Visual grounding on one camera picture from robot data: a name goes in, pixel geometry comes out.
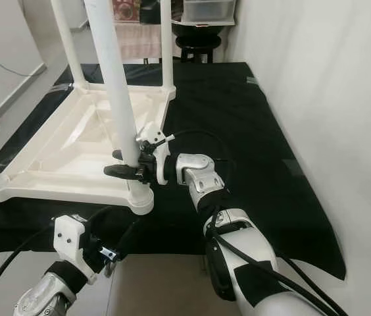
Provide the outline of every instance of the black stool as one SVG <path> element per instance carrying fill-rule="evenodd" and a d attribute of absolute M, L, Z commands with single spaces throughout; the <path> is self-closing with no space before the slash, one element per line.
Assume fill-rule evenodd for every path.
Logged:
<path fill-rule="evenodd" d="M 179 36 L 175 43 L 181 48 L 181 62 L 189 61 L 188 54 L 193 54 L 193 62 L 201 63 L 201 55 L 207 55 L 207 63 L 213 63 L 213 49 L 219 47 L 219 36 Z"/>

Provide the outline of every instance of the black cable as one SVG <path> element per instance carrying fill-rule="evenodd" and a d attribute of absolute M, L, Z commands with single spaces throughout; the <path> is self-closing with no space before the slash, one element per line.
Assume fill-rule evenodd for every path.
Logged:
<path fill-rule="evenodd" d="M 23 16 L 26 17 L 25 1 L 22 0 L 22 1 L 20 2 L 20 5 L 21 5 L 21 7 L 22 7 Z"/>
<path fill-rule="evenodd" d="M 211 138 L 213 138 L 214 140 L 216 140 L 218 142 L 218 144 L 222 148 L 222 151 L 224 152 L 224 155 L 226 156 L 224 161 L 228 162 L 228 171 L 227 171 L 226 176 L 225 176 L 225 185 L 227 187 L 230 187 L 231 186 L 232 170 L 235 168 L 235 162 L 232 159 L 232 154 L 231 154 L 230 150 L 228 149 L 228 146 L 225 144 L 225 142 L 222 139 L 220 139 L 216 134 L 214 134 L 212 132 L 209 132 L 208 130 L 198 130 L 198 129 L 181 130 L 179 132 L 173 133 L 173 136 L 175 138 L 178 138 L 178 137 L 186 135 L 186 134 L 204 134 L 204 135 L 210 136 Z M 166 139 L 163 139 L 163 140 L 161 140 L 161 141 L 159 141 L 159 142 L 157 142 L 153 145 L 156 148 L 156 147 L 162 145 L 165 142 L 166 142 Z"/>
<path fill-rule="evenodd" d="M 49 230 L 51 226 L 44 227 L 40 231 L 36 232 L 35 234 L 31 235 L 27 240 L 25 240 L 20 246 L 16 248 L 16 250 L 7 258 L 7 260 L 1 265 L 0 267 L 0 276 L 3 274 L 4 270 L 10 265 L 13 259 L 23 250 L 23 248 L 29 244 L 33 239 L 38 237 L 39 235 L 43 234 L 47 230 Z"/>
<path fill-rule="evenodd" d="M 103 213 L 105 213 L 106 211 L 108 211 L 111 208 L 112 208 L 112 206 L 110 206 L 110 205 L 103 207 L 102 209 L 94 212 L 94 214 L 92 214 L 91 217 L 87 219 L 87 221 L 88 222 L 93 222 L 98 216 L 102 215 Z"/>
<path fill-rule="evenodd" d="M 238 257 L 242 258 L 255 268 L 257 268 L 260 272 L 264 273 L 265 275 L 268 275 L 271 278 L 274 278 L 278 282 L 283 283 L 284 285 L 291 288 L 296 293 L 302 295 L 306 300 L 308 300 L 311 304 L 316 306 L 320 311 L 322 311 L 327 316 L 347 316 L 345 312 L 343 314 L 338 313 L 337 311 L 334 311 L 332 308 L 327 306 L 324 302 L 319 300 L 316 296 L 312 295 L 309 291 L 305 290 L 303 287 L 299 286 L 297 283 L 293 282 L 292 280 L 288 279 L 286 276 L 281 275 L 280 273 L 277 273 L 276 271 L 269 270 L 264 268 L 263 266 L 259 265 L 259 262 L 257 260 L 254 260 L 252 257 L 249 257 L 239 249 L 235 248 L 233 245 L 231 245 L 229 242 L 227 242 L 225 239 L 223 239 L 216 231 L 215 224 L 216 224 L 216 216 L 219 212 L 219 207 L 215 209 L 215 212 L 212 216 L 212 221 L 210 222 L 210 231 L 212 232 L 213 238 L 215 240 L 223 245 L 225 248 L 230 250 L 232 253 L 236 254 Z"/>
<path fill-rule="evenodd" d="M 44 68 L 41 72 L 39 72 L 37 74 L 21 74 L 17 71 L 14 71 L 14 70 L 11 70 L 11 69 L 7 68 L 2 63 L 0 63 L 0 67 L 9 71 L 9 72 L 12 72 L 13 74 L 17 74 L 18 76 L 22 76 L 22 77 L 36 77 L 36 76 L 39 76 L 40 74 L 43 74 L 47 70 L 46 68 Z"/>
<path fill-rule="evenodd" d="M 298 275 L 327 303 L 329 304 L 335 311 L 337 311 L 340 315 L 348 316 L 346 312 L 336 304 L 326 293 L 322 291 L 321 288 L 314 283 L 313 280 L 309 278 L 308 275 L 301 270 L 298 265 L 296 265 L 287 255 L 275 249 L 275 253 L 278 257 L 282 258 Z"/>

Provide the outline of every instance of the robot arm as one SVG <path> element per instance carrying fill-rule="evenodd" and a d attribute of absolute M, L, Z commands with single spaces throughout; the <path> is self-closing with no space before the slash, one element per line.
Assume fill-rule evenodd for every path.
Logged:
<path fill-rule="evenodd" d="M 54 248 L 62 261 L 47 269 L 40 282 L 15 304 L 13 316 L 64 316 L 76 294 L 93 284 L 96 273 L 120 254 L 104 247 L 90 232 L 90 223 L 78 215 L 55 219 Z"/>
<path fill-rule="evenodd" d="M 168 142 L 173 139 L 174 136 L 165 138 L 159 128 L 149 123 L 136 139 L 142 150 L 140 167 L 131 169 L 114 165 L 106 167 L 105 173 L 121 178 L 125 174 L 134 174 L 135 179 L 144 183 L 156 179 L 160 185 L 174 179 L 177 184 L 188 186 L 203 234 L 208 240 L 206 253 L 214 290 L 222 299 L 236 301 L 243 316 L 323 315 L 308 301 L 278 281 L 258 273 L 248 262 L 211 238 L 209 226 L 214 208 L 228 199 L 228 191 L 210 157 L 185 153 L 171 155 Z M 215 227 L 233 247 L 258 261 L 265 269 L 278 272 L 272 246 L 244 210 L 221 208 L 216 215 Z"/>
<path fill-rule="evenodd" d="M 108 166 L 105 174 L 143 183 L 156 180 L 160 185 L 174 178 L 179 185 L 188 186 L 207 238 L 206 253 L 214 290 L 222 299 L 236 301 L 243 316 L 323 315 L 278 281 L 257 273 L 211 236 L 214 209 L 222 205 L 228 193 L 224 181 L 216 173 L 214 161 L 206 155 L 171 155 L 168 141 L 172 139 L 173 136 L 165 138 L 155 124 L 149 123 L 137 137 L 141 148 L 139 167 Z M 122 159 L 119 151 L 113 155 Z M 233 247 L 266 269 L 278 270 L 272 246 L 242 209 L 219 209 L 214 225 L 217 234 Z M 22 296 L 15 305 L 14 316 L 66 315 L 82 287 L 93 284 L 96 273 L 105 264 L 120 258 L 115 251 L 103 247 L 91 235 L 88 221 L 77 215 L 56 219 L 54 248 L 63 261 L 54 263 L 39 284 Z"/>

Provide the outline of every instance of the power cord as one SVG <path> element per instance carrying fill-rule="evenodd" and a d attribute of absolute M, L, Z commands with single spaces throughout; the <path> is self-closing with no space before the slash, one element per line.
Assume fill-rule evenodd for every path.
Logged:
<path fill-rule="evenodd" d="M 17 74 L 18 76 L 22 76 L 22 77 L 36 77 L 36 76 L 39 76 L 39 75 L 43 74 L 47 70 L 46 68 L 44 68 L 41 72 L 39 72 L 37 74 L 21 74 L 21 73 L 15 71 L 15 70 L 11 70 L 11 69 L 7 68 L 2 63 L 0 63 L 0 67 L 9 71 L 9 72 L 11 72 L 11 73 L 13 73 L 13 74 Z"/>
<path fill-rule="evenodd" d="M 234 167 L 234 161 L 232 160 L 232 155 L 226 146 L 225 142 L 220 139 L 216 134 L 213 134 L 212 132 L 206 131 L 206 130 L 182 130 L 177 133 L 173 133 L 173 135 L 166 137 L 164 140 L 161 140 L 159 143 L 156 143 L 156 147 L 162 145 L 164 142 L 169 142 L 170 140 L 173 140 L 177 137 L 186 135 L 186 134 L 204 134 L 208 135 L 211 138 L 215 139 L 222 147 L 224 154 L 226 155 L 226 159 L 217 159 L 218 161 L 228 161 L 229 162 L 229 170 L 228 170 L 228 176 L 230 176 L 230 173 L 232 171 L 232 168 Z M 305 290 L 303 287 L 299 286 L 297 283 L 293 282 L 286 276 L 281 275 L 280 273 L 277 273 L 276 271 L 269 270 L 264 268 L 262 265 L 259 264 L 258 261 L 254 260 L 253 258 L 249 257 L 239 249 L 235 248 L 233 245 L 231 245 L 229 242 L 227 242 L 225 239 L 223 239 L 216 231 L 216 216 L 220 211 L 220 207 L 215 208 L 215 212 L 212 216 L 212 221 L 210 224 L 210 231 L 212 232 L 213 238 L 215 240 L 223 245 L 225 248 L 229 249 L 232 253 L 236 254 L 238 257 L 242 258 L 244 261 L 248 262 L 249 264 L 256 267 L 260 272 L 268 275 L 269 277 L 277 280 L 278 282 L 283 283 L 284 285 L 288 286 L 290 289 L 292 289 L 294 292 L 300 294 L 302 297 L 304 297 L 307 301 L 312 303 L 314 306 L 316 306 L 320 311 L 325 313 L 327 316 L 348 316 L 346 312 L 336 303 L 334 302 L 331 297 L 329 297 L 326 293 L 324 293 L 315 283 L 312 281 L 308 275 L 306 275 L 292 260 L 290 260 L 286 255 L 283 253 L 275 250 L 275 253 L 278 254 L 278 257 L 281 257 L 292 269 L 297 272 L 297 274 L 329 305 L 326 305 L 324 302 L 319 300 L 316 296 L 312 295 L 309 291 Z"/>
<path fill-rule="evenodd" d="M 0 277 L 4 273 L 5 269 L 10 265 L 10 263 L 13 261 L 13 259 L 25 248 L 26 245 L 28 245 L 33 239 L 37 238 L 39 235 L 43 234 L 47 230 L 49 230 L 52 226 L 48 225 L 35 234 L 31 235 L 27 240 L 25 240 L 20 246 L 16 248 L 16 250 L 10 255 L 10 257 L 7 258 L 7 260 L 1 265 L 0 267 Z"/>
<path fill-rule="evenodd" d="M 328 302 L 332 307 L 334 307 L 333 309 L 330 308 L 329 306 L 327 306 L 321 300 L 319 300 L 316 296 L 312 295 L 309 291 L 305 290 L 302 286 L 299 286 L 297 283 L 293 282 L 292 280 L 290 280 L 286 276 L 283 276 L 276 271 L 266 269 L 265 267 L 260 265 L 257 260 L 254 260 L 252 257 L 249 257 L 248 255 L 243 253 L 241 250 L 235 248 L 233 245 L 231 245 L 229 242 L 227 242 L 225 239 L 223 239 L 218 234 L 218 232 L 216 231 L 216 228 L 215 228 L 216 217 L 217 217 L 217 214 L 219 213 L 219 211 L 220 211 L 220 207 L 216 207 L 215 211 L 213 213 L 213 216 L 212 216 L 212 221 L 210 222 L 210 231 L 212 232 L 212 236 L 219 244 L 221 244 L 222 246 L 224 246 L 225 248 L 230 250 L 236 256 L 242 258 L 242 260 L 244 260 L 244 261 L 248 262 L 249 264 L 251 264 L 252 266 L 254 266 L 257 270 L 259 270 L 263 274 L 267 275 L 268 277 L 273 278 L 274 280 L 276 280 L 278 282 L 281 282 L 282 284 L 284 284 L 284 285 L 288 286 L 290 289 L 292 289 L 294 292 L 300 294 L 307 301 L 309 301 L 311 304 L 316 306 L 320 311 L 322 311 L 325 315 L 327 315 L 327 316 L 348 316 L 348 314 L 346 314 L 346 312 L 344 312 L 344 310 L 340 306 L 338 306 L 337 303 L 335 303 L 329 296 L 327 296 L 323 291 L 321 291 L 319 289 L 319 287 L 317 287 L 317 285 L 315 285 L 314 282 L 304 272 L 302 272 L 302 270 L 300 270 L 299 268 L 298 268 L 298 271 L 296 270 L 298 272 L 298 274 L 301 273 L 301 275 L 304 275 L 305 276 L 304 280 L 309 280 L 309 282 L 307 284 L 310 285 L 310 286 L 314 285 L 313 290 L 314 291 L 319 290 L 322 293 L 321 297 L 323 298 L 323 296 L 324 296 L 326 299 L 325 298 L 323 298 L 323 299 L 326 302 Z"/>
<path fill-rule="evenodd" d="M 179 138 L 180 136 L 188 135 L 188 134 L 202 134 L 211 137 L 212 139 L 216 140 L 220 147 L 222 148 L 222 151 L 224 152 L 225 158 L 219 159 L 218 161 L 225 161 L 228 163 L 228 171 L 225 175 L 225 185 L 227 187 L 231 187 L 232 182 L 232 171 L 235 168 L 235 162 L 232 159 L 231 151 L 228 149 L 228 146 L 225 144 L 225 142 L 220 139 L 216 134 L 209 132 L 208 130 L 200 130 L 200 129 L 190 129 L 190 130 L 181 130 L 179 132 L 175 132 L 172 135 L 167 136 L 165 139 L 153 144 L 154 147 L 158 147 L 166 142 L 169 142 L 171 140 L 175 140 L 176 138 Z"/>

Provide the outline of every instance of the black cloth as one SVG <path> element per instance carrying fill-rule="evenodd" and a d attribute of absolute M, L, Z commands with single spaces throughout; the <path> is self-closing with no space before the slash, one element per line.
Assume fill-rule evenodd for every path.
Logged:
<path fill-rule="evenodd" d="M 158 86 L 160 65 L 125 65 L 129 84 Z M 84 65 L 91 82 L 102 82 L 97 65 Z M 230 148 L 236 168 L 230 189 L 270 243 L 288 257 L 316 265 L 345 278 L 345 264 L 332 227 L 304 177 L 261 89 L 245 63 L 174 64 L 177 97 L 168 108 L 164 133 L 204 128 Z M 57 83 L 70 82 L 66 71 Z M 11 161 L 67 92 L 46 95 L 0 151 L 0 168 Z M 170 143 L 171 152 L 204 153 L 223 158 L 218 144 L 205 135 Z M 225 163 L 217 163 L 225 173 Z M 134 225 L 127 241 L 130 253 L 204 253 L 199 219 L 186 188 L 152 186 L 155 208 Z M 0 203 L 0 251 L 15 249 L 50 217 L 78 213 L 89 217 L 105 205 L 12 198 Z M 137 217 L 126 207 L 111 207 L 93 225 L 109 247 Z M 33 250 L 52 250 L 43 236 Z"/>

